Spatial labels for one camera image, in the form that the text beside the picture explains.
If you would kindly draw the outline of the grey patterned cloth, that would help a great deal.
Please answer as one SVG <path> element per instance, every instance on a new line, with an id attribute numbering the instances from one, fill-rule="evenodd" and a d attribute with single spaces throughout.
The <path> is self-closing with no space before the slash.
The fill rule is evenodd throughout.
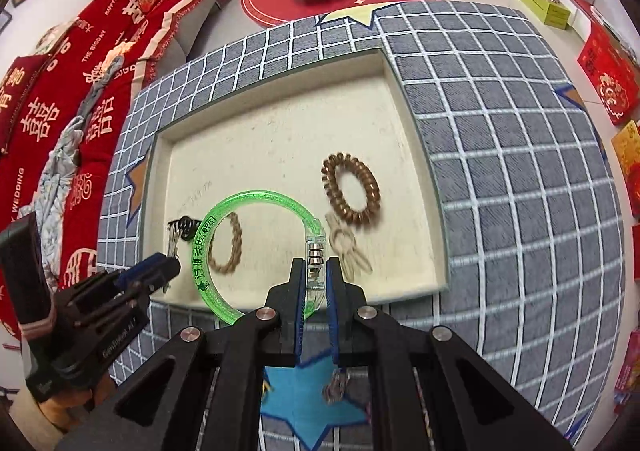
<path id="1" fill-rule="evenodd" d="M 40 174 L 32 202 L 18 210 L 17 218 L 34 213 L 44 280 L 51 292 L 58 289 L 62 257 L 63 216 L 73 179 L 79 167 L 79 145 L 85 137 L 89 116 L 105 86 L 124 66 L 125 56 L 114 55 L 102 75 L 91 85 L 78 110 L 63 128 Z"/>

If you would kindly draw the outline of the black claw hair clip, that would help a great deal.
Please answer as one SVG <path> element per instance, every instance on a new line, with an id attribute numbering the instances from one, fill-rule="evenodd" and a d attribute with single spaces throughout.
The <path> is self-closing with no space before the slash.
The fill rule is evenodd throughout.
<path id="1" fill-rule="evenodd" d="M 191 241 L 194 239 L 196 231 L 200 226 L 201 220 L 183 215 L 178 219 L 171 220 L 167 226 L 169 230 L 174 230 L 179 234 L 183 241 Z"/>

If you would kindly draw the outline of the green yellow box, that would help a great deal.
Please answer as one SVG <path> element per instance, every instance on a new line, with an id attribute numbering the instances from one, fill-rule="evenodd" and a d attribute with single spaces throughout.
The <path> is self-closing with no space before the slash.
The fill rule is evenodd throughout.
<path id="1" fill-rule="evenodd" d="M 546 26 L 565 30 L 570 10 L 559 0 L 520 0 Z"/>

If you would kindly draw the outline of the silver heart pink pendant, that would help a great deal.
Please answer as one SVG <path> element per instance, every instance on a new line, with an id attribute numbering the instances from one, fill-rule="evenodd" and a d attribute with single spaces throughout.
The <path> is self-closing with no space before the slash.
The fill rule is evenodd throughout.
<path id="1" fill-rule="evenodd" d="M 333 370 L 331 379 L 322 388 L 322 398 L 327 405 L 341 402 L 347 390 L 349 374 L 346 369 L 337 367 Z"/>

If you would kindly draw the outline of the shallow cream tray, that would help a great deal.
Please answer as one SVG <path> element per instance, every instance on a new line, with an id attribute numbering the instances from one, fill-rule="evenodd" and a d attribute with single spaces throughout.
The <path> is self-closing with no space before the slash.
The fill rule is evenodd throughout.
<path id="1" fill-rule="evenodd" d="M 246 190 L 277 191 L 323 218 L 332 154 L 356 156 L 381 190 L 381 211 L 355 230 L 370 261 L 355 282 L 372 304 L 445 289 L 439 196 L 408 98 L 379 49 L 317 61 L 247 86 L 155 136 L 141 211 L 140 253 L 166 252 L 167 226 L 203 218 Z"/>

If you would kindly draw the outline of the grey checkered tablecloth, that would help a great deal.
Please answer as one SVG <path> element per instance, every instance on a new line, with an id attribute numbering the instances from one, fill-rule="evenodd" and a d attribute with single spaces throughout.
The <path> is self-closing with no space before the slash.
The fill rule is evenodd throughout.
<path id="1" fill-rule="evenodd" d="M 363 22 L 306 18 L 241 38 L 134 100 L 108 173 L 98 260 L 139 256 L 130 171 L 160 127 L 262 78 L 378 48 L 433 163 L 450 254 L 446 292 L 387 305 L 416 329 L 452 327 L 570 442 L 596 408 L 624 301 L 624 227 L 596 130 L 521 11 L 405 2 Z"/>

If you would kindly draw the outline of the green translucent bangle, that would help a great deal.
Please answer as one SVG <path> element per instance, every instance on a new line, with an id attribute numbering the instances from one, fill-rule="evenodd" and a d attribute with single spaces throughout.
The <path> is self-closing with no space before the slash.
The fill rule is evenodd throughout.
<path id="1" fill-rule="evenodd" d="M 229 325 L 242 317 L 218 292 L 208 267 L 209 243 L 221 220 L 244 205 L 264 203 L 285 208 L 297 216 L 305 228 L 306 270 L 305 295 L 302 307 L 304 320 L 326 307 L 326 231 L 317 217 L 303 204 L 285 194 L 270 190 L 247 190 L 232 194 L 218 202 L 204 217 L 192 240 L 191 268 L 193 282 L 205 305 L 216 317 Z"/>

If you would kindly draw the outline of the beige bunny hair clip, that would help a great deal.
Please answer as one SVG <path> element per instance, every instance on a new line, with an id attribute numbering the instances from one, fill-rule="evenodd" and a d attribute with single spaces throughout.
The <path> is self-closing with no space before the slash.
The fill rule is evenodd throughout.
<path id="1" fill-rule="evenodd" d="M 326 213 L 324 218 L 329 227 L 329 245 L 340 260 L 343 278 L 352 282 L 360 273 L 371 275 L 373 267 L 358 246 L 354 231 L 344 224 L 335 213 Z"/>

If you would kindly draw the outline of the red sofa cover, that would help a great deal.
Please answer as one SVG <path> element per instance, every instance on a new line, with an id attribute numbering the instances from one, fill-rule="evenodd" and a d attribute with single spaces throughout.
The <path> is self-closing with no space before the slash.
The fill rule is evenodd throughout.
<path id="1" fill-rule="evenodd" d="M 44 54 L 18 57 L 1 83 L 11 116 L 1 130 L 1 225 L 19 219 L 63 128 L 114 55 L 124 66 L 105 86 L 79 145 L 66 199 L 58 292 L 96 273 L 100 207 L 117 139 L 134 98 L 187 15 L 206 0 L 160 0 L 147 14 L 137 0 L 92 0 Z"/>

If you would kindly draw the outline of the red gift box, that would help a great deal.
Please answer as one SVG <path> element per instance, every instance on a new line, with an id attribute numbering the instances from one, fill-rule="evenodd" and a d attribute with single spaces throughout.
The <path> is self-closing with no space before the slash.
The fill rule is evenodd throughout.
<path id="1" fill-rule="evenodd" d="M 577 58 L 613 125 L 631 117 L 639 105 L 639 68 L 608 29 L 598 22 Z"/>

